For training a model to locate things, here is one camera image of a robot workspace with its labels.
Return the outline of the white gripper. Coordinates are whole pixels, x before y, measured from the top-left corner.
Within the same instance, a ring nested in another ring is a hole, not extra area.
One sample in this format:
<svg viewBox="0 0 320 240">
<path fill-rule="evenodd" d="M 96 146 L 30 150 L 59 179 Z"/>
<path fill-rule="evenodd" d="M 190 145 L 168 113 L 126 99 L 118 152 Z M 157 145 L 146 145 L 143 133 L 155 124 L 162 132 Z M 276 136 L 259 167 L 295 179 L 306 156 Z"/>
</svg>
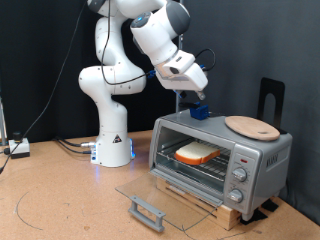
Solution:
<svg viewBox="0 0 320 240">
<path fill-rule="evenodd" d="M 206 95 L 202 90 L 207 86 L 208 79 L 200 66 L 193 63 L 184 73 L 173 74 L 170 77 L 162 77 L 159 73 L 156 76 L 165 89 L 178 90 L 179 98 L 184 99 L 187 96 L 185 91 L 197 91 L 197 96 L 200 100 L 204 100 Z"/>
</svg>

